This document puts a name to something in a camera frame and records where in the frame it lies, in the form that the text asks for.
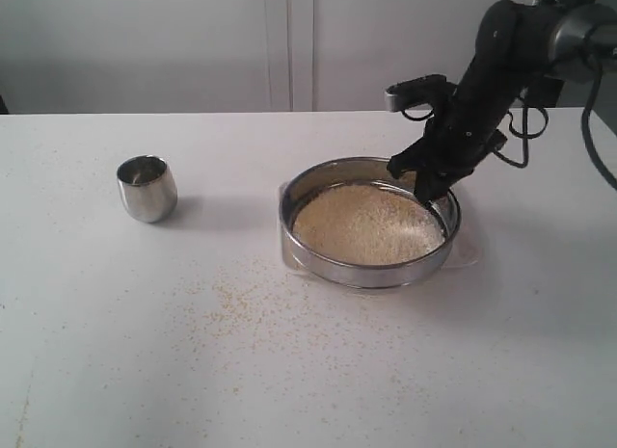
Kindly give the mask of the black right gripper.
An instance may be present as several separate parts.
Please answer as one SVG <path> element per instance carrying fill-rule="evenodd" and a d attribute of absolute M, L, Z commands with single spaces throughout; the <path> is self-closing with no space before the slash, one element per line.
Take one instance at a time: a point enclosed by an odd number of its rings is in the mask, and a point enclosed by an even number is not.
<path fill-rule="evenodd" d="M 472 174 L 505 139 L 498 126 L 511 106 L 509 76 L 466 76 L 438 117 L 425 120 L 423 135 L 389 159 L 398 178 L 416 172 L 414 195 L 422 204 L 443 198 L 450 183 Z"/>

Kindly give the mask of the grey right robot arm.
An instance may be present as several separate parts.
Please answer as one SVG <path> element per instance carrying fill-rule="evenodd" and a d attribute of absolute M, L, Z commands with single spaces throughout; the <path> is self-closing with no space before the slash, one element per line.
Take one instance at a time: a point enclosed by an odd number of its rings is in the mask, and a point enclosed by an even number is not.
<path fill-rule="evenodd" d="M 389 111 L 406 115 L 416 106 L 422 136 L 387 164 L 398 179 L 416 176 L 414 195 L 421 203 L 443 197 L 471 175 L 489 155 L 524 169 L 529 162 L 530 110 L 548 114 L 528 90 L 549 77 L 592 85 L 581 115 L 587 154 L 604 181 L 616 185 L 596 149 L 590 116 L 603 77 L 616 69 L 616 12 L 588 0 L 540 0 L 534 5 L 500 0 L 483 16 L 475 54 L 459 83 L 430 74 L 387 88 Z"/>

